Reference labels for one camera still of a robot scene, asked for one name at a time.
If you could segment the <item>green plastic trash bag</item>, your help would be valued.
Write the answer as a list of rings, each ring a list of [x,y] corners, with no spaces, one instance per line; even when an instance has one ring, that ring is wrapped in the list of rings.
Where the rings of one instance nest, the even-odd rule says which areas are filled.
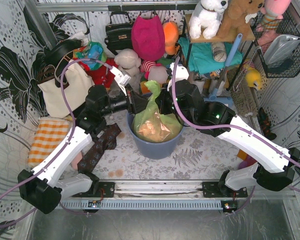
[[[140,113],[137,113],[132,122],[133,133],[141,140],[150,143],[163,143],[175,138],[183,126],[173,113],[161,114],[156,98],[162,93],[161,86],[154,80],[145,83],[152,95],[148,104]]]

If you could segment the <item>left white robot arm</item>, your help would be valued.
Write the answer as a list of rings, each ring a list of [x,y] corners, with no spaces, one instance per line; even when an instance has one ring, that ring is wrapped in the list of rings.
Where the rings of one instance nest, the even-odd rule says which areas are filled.
[[[130,85],[123,89],[125,93],[111,98],[104,86],[90,87],[84,109],[62,142],[32,171],[24,169],[17,176],[23,200],[48,214],[59,205],[61,199],[82,193],[89,196],[103,194],[99,178],[86,170],[66,180],[59,178],[81,150],[108,128],[106,115],[123,110],[138,114],[145,110],[148,104],[146,97],[136,93]]]

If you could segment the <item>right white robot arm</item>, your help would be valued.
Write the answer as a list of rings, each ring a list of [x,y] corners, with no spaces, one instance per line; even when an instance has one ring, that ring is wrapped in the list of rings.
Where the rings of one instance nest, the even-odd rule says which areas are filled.
[[[173,113],[178,120],[187,119],[186,124],[201,133],[219,138],[240,148],[255,160],[249,167],[226,170],[217,187],[222,196],[233,197],[244,187],[261,186],[279,192],[289,186],[295,171],[290,160],[297,161],[300,151],[276,145],[249,127],[236,113],[218,101],[206,101],[196,85],[187,80],[164,85],[155,98],[164,115]]]

